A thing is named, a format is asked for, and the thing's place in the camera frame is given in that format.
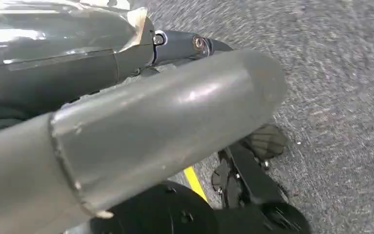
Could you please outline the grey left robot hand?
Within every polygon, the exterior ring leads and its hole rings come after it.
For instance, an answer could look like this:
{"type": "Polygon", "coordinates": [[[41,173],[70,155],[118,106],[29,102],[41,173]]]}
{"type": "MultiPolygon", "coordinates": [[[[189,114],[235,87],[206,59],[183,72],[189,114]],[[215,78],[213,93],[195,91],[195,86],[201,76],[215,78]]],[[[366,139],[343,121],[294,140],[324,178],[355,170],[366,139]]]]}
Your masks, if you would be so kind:
{"type": "Polygon", "coordinates": [[[0,234],[265,230],[259,207],[219,223],[168,178],[261,127],[286,91],[274,58],[156,31],[144,7],[0,0],[0,234]]]}

